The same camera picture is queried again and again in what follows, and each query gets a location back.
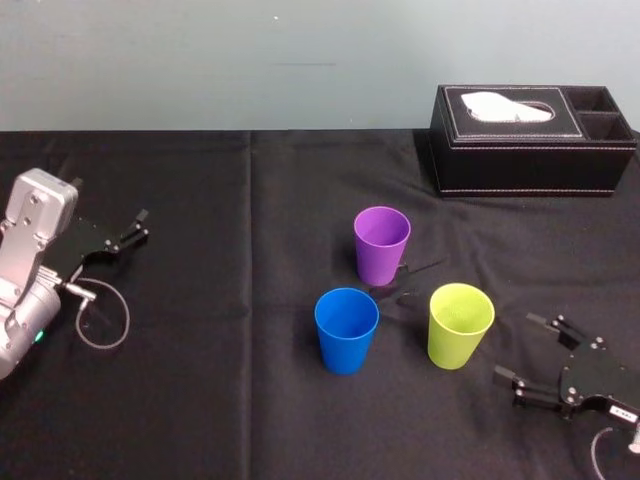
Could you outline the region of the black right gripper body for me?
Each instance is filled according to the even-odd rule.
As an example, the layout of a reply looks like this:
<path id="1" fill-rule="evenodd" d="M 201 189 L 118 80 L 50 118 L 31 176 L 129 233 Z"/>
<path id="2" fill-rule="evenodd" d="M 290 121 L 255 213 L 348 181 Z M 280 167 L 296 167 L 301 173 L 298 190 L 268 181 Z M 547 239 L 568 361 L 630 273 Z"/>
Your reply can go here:
<path id="1" fill-rule="evenodd" d="M 625 426 L 639 425 L 639 371 L 619 361 L 603 342 L 577 345 L 558 386 L 559 398 L 571 414 L 595 411 Z"/>

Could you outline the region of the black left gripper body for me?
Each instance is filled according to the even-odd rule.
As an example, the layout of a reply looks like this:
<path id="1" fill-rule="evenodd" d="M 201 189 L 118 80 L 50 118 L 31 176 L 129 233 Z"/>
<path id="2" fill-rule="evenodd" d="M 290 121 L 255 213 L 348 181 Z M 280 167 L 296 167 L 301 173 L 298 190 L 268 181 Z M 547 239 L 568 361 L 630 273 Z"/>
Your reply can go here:
<path id="1" fill-rule="evenodd" d="M 76 217 L 46 249 L 42 265 L 69 282 L 92 262 L 111 260 L 119 253 L 115 234 Z"/>

